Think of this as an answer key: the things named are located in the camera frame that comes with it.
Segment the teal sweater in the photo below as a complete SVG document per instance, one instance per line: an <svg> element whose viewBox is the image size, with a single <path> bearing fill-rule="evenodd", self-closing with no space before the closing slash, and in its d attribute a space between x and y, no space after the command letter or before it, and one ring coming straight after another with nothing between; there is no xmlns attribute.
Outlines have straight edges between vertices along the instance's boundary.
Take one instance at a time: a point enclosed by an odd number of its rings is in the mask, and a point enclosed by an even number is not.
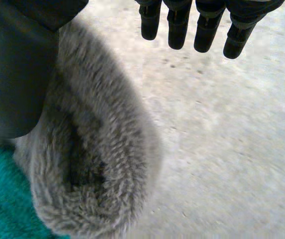
<svg viewBox="0 0 285 239"><path fill-rule="evenodd" d="M0 239L68 239L54 236L37 217L29 182L12 154L0 149Z"/></svg>

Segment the gray fur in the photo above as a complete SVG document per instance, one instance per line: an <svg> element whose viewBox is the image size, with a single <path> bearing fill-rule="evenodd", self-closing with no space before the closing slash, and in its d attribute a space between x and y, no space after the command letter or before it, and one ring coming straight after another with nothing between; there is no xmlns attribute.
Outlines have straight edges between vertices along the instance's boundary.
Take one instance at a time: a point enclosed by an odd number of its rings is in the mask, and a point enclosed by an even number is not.
<svg viewBox="0 0 285 239"><path fill-rule="evenodd" d="M77 20L61 28L40 122L14 140L36 212L59 235L123 236L160 163L155 128L108 52Z"/></svg>

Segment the teal fabric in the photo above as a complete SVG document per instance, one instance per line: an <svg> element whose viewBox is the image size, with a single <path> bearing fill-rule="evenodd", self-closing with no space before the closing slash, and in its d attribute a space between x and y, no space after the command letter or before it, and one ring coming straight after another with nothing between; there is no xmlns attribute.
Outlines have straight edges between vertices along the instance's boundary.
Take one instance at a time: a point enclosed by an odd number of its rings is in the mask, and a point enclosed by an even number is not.
<svg viewBox="0 0 285 239"><path fill-rule="evenodd" d="M0 149L0 239L68 239L53 236L37 217L29 182L12 154Z"/></svg>

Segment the fuzzy fur lining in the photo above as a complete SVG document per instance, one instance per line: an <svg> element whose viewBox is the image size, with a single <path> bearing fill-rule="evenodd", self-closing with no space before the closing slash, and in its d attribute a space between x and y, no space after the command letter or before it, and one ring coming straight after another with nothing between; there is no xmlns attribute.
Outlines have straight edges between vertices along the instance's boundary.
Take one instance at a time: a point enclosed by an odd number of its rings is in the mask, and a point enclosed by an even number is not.
<svg viewBox="0 0 285 239"><path fill-rule="evenodd" d="M12 142L37 215L54 233L74 238L123 236L160 164L157 133L133 87L76 19L60 30L38 125Z"/></svg>

